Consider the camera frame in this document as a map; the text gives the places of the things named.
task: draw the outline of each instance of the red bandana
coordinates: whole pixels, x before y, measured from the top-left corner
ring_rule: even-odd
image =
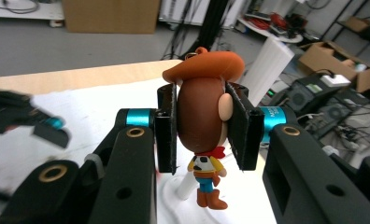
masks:
[[[201,153],[194,153],[196,156],[212,156],[217,159],[222,159],[225,157],[225,153],[223,153],[223,150],[225,147],[215,147],[211,151],[208,152],[201,152]]]

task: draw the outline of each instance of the plastic figurine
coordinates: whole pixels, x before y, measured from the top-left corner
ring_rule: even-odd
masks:
[[[225,81],[236,81],[244,70],[242,59],[233,52],[207,52],[198,48],[195,56],[164,71],[166,81],[180,86],[177,100],[178,137],[194,152],[188,171],[200,188],[197,203],[210,209],[226,209],[220,191],[214,189],[226,170],[219,159],[227,137],[227,120],[233,113],[232,96],[225,93]]]

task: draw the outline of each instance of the gray floor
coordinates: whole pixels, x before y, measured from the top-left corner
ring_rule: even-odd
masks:
[[[198,29],[191,28],[184,50],[194,42]],[[173,34],[167,24],[160,22],[153,35],[121,35],[75,34],[64,27],[50,28],[46,21],[0,19],[0,77],[158,61]],[[264,37],[227,30],[221,42],[229,44],[249,65]]]

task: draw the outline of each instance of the cardboard box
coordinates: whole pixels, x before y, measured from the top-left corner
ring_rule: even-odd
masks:
[[[75,33],[153,34],[160,0],[63,0],[65,26]]]
[[[352,31],[359,33],[370,25],[370,21],[366,19],[360,19],[357,17],[349,17],[345,21],[345,25]]]
[[[328,69],[335,74],[343,75],[356,85],[357,92],[363,92],[370,89],[370,66],[360,59],[350,55],[344,49],[340,48],[334,42],[319,42],[301,47],[307,49],[304,55],[299,58],[301,67],[305,67],[312,72],[318,72]],[[358,73],[354,67],[345,65],[344,61],[352,60],[355,63],[363,63],[367,68]]]

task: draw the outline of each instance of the blue pants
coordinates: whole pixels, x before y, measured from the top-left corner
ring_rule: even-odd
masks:
[[[197,182],[200,184],[200,191],[205,193],[211,193],[212,188],[212,178],[198,178],[196,177]]]

